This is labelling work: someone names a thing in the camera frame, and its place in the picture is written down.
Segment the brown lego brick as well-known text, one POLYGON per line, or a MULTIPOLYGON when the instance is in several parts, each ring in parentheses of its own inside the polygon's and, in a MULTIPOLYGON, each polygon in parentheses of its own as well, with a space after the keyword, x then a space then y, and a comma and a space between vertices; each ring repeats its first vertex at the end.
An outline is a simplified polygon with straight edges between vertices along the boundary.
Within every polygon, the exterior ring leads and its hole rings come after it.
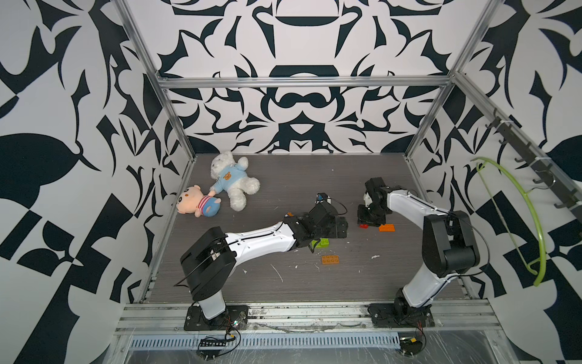
POLYGON ((339 256, 329 255, 329 256, 322 256, 321 263, 323 265, 337 265, 340 263, 339 256))

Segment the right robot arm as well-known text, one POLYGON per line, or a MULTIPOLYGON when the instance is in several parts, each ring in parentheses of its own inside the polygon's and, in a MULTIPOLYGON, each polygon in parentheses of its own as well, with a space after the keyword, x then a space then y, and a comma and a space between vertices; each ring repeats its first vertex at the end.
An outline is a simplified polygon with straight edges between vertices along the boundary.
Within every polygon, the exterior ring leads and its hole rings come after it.
POLYGON ((448 283, 478 265, 480 252, 466 213, 439 209, 401 186, 387 186, 380 177, 367 180, 358 223, 379 227, 391 213, 422 229, 423 263, 394 300, 396 314, 407 316, 428 308, 448 283))

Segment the green square lego brick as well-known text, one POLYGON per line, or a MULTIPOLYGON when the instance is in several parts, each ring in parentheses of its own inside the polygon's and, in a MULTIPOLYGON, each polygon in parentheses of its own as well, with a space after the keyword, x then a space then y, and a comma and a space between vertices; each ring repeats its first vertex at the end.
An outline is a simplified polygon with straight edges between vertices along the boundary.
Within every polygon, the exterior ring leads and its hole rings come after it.
POLYGON ((324 249, 324 248, 329 247, 329 245, 330 245, 330 241, 327 238, 321 238, 320 240, 312 242, 312 246, 315 249, 324 249))

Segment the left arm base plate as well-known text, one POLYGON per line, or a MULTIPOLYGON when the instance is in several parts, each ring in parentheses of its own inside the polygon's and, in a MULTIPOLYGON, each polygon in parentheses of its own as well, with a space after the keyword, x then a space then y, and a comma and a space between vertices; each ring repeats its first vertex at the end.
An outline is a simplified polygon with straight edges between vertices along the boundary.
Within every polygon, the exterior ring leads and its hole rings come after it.
POLYGON ((191 306, 187 311, 183 330, 200 332, 244 329, 248 323, 248 316, 247 305, 227 305, 223 313, 212 319, 206 318, 199 306, 191 306))

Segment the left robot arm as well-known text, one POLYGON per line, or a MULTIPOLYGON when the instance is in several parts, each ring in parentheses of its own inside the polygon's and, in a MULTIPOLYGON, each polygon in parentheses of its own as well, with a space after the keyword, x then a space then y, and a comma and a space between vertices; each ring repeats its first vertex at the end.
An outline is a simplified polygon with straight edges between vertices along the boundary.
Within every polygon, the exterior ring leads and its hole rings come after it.
POLYGON ((184 278, 176 286, 188 288, 210 321, 227 312, 222 289, 238 266, 272 253, 314 251, 323 239, 346 238, 347 230, 346 217, 327 201, 309 212, 287 213, 282 221, 259 230, 225 233, 212 227, 181 256, 184 278))

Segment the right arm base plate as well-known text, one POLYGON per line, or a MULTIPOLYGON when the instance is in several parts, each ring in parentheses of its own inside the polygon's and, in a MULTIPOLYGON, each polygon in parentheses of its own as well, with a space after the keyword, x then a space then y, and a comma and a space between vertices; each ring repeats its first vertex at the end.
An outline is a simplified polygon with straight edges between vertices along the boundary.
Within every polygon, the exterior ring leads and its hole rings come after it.
POLYGON ((414 308, 404 300, 371 303, 368 314, 375 328, 432 328, 435 326, 431 305, 414 308))

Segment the large orange lego brick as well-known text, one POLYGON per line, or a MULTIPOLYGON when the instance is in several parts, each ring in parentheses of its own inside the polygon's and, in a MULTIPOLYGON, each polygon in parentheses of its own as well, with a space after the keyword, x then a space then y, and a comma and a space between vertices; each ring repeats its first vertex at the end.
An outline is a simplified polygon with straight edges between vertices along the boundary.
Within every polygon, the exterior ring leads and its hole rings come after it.
POLYGON ((394 224, 382 224, 378 230, 380 232, 395 232, 396 228, 394 224))

